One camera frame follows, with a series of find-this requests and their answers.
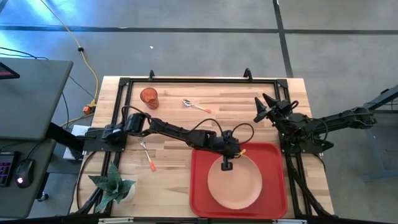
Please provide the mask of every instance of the wooden tabletop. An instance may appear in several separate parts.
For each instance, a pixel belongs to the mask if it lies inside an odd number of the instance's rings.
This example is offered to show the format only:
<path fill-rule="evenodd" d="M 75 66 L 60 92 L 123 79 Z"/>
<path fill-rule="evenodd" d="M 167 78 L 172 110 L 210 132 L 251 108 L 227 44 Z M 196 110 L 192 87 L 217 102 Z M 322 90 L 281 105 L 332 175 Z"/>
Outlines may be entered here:
<path fill-rule="evenodd" d="M 111 123 L 119 78 L 104 77 L 93 118 L 93 127 L 103 128 Z M 287 80 L 291 100 L 298 100 L 300 103 L 294 109 L 294 112 L 307 114 L 311 117 L 304 80 L 301 78 L 288 78 Z M 155 88 L 158 92 L 160 106 L 157 110 L 148 109 L 139 98 L 140 92 L 147 87 Z M 269 120 L 265 119 L 260 123 L 253 122 L 253 118 L 256 116 L 254 97 L 257 96 L 264 101 L 261 96 L 262 93 L 275 97 L 274 89 L 270 84 L 135 83 L 132 89 L 131 105 L 148 112 L 155 118 L 160 118 L 185 129 L 193 128 L 205 118 L 216 119 L 224 130 L 233 129 L 240 123 L 250 123 L 256 130 L 252 141 L 272 142 L 278 146 L 277 130 L 271 126 Z M 123 92 L 122 104 L 125 96 L 126 90 Z M 211 109 L 212 113 L 208 114 L 194 108 L 186 108 L 182 103 L 184 98 L 189 99 L 194 104 Z M 212 121 L 205 122 L 200 127 L 219 133 L 216 124 Z M 244 141 L 250 135 L 251 130 L 245 126 L 237 129 L 234 133 L 234 136 L 241 141 Z M 121 156 L 119 170 L 123 179 L 137 181 L 137 194 L 128 203 L 114 203 L 112 216 L 196 217 L 189 206 L 192 148 L 182 141 L 159 134 L 146 137 L 146 143 L 157 170 L 156 172 L 151 171 L 145 152 L 138 143 L 138 138 L 129 136 L 126 150 Z M 80 205 L 87 201 L 96 188 L 88 175 L 100 175 L 103 157 L 104 152 L 97 152 L 88 162 L 82 174 Z M 314 155 L 303 154 L 303 164 L 308 188 L 325 210 L 333 213 L 322 163 Z M 293 218 L 294 213 L 285 161 L 284 174 L 288 198 L 288 211 L 285 218 Z M 302 193 L 298 186 L 296 188 L 300 208 L 304 212 Z M 76 210 L 75 195 L 71 212 Z"/>

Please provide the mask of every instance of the orange cup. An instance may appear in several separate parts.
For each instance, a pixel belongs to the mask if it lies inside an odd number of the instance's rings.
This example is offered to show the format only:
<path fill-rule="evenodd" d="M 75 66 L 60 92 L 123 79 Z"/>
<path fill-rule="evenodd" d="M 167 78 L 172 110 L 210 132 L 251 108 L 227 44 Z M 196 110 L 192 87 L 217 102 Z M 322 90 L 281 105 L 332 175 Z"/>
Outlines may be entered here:
<path fill-rule="evenodd" d="M 157 109 L 159 107 L 159 100 L 157 99 L 157 92 L 154 88 L 146 88 L 141 91 L 139 95 L 142 102 L 144 102 L 147 107 L 151 110 Z"/>

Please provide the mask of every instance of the computer mouse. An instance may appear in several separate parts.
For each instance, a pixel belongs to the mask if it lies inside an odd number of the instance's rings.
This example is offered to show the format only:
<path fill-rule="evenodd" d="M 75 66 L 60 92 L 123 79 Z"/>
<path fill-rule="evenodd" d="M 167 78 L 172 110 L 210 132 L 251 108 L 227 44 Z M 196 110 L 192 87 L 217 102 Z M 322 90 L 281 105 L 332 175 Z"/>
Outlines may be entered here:
<path fill-rule="evenodd" d="M 26 188 L 33 182 L 33 164 L 33 159 L 24 159 L 17 165 L 15 175 L 18 187 Z"/>

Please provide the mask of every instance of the gray floor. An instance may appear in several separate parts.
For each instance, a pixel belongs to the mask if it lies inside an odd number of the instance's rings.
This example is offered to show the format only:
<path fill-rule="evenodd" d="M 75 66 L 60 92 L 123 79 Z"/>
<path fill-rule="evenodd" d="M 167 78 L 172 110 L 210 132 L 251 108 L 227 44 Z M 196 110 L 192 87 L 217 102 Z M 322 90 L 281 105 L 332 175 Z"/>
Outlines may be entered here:
<path fill-rule="evenodd" d="M 276 29 L 272 0 L 48 0 L 70 26 Z M 286 29 L 398 29 L 398 1 L 279 0 Z M 9 0 L 0 25 L 59 25 L 40 1 Z M 202 75 L 240 77 L 246 67 L 255 77 L 286 77 L 278 34 L 199 34 L 76 32 L 100 79 L 105 75 Z M 314 117 L 360 106 L 398 84 L 397 35 L 287 34 L 293 75 L 304 78 Z M 71 76 L 94 92 L 94 77 L 66 32 L 0 30 L 0 45 L 50 59 L 72 60 Z M 90 101 L 68 81 L 64 90 L 71 118 Z M 61 101 L 53 122 L 66 120 Z M 375 127 L 383 149 L 396 149 L 397 116 L 380 117 Z M 398 222 L 398 178 L 363 182 L 375 172 L 363 131 L 342 130 L 328 138 L 326 174 L 337 215 L 344 218 Z M 394 168 L 398 153 L 382 152 Z M 52 198 L 36 203 L 30 217 L 66 214 L 76 176 L 51 175 Z"/>

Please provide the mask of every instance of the spoon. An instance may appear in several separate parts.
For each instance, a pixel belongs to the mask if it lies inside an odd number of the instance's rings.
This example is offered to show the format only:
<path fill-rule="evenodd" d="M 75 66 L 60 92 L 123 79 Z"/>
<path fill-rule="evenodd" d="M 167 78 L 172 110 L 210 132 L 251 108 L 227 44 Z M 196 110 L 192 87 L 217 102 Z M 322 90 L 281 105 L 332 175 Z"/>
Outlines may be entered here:
<path fill-rule="evenodd" d="M 202 107 L 200 107 L 200 106 L 193 105 L 193 104 L 191 103 L 191 101 L 189 101 L 189 100 L 187 100 L 187 99 L 183 99 L 183 100 L 182 100 L 182 103 L 184 103 L 184 105 L 187 106 L 187 107 L 192 106 L 192 107 L 197 108 L 197 109 L 199 109 L 199 110 L 206 111 L 207 113 L 211 113 L 211 110 L 204 109 L 204 108 L 202 108 Z"/>

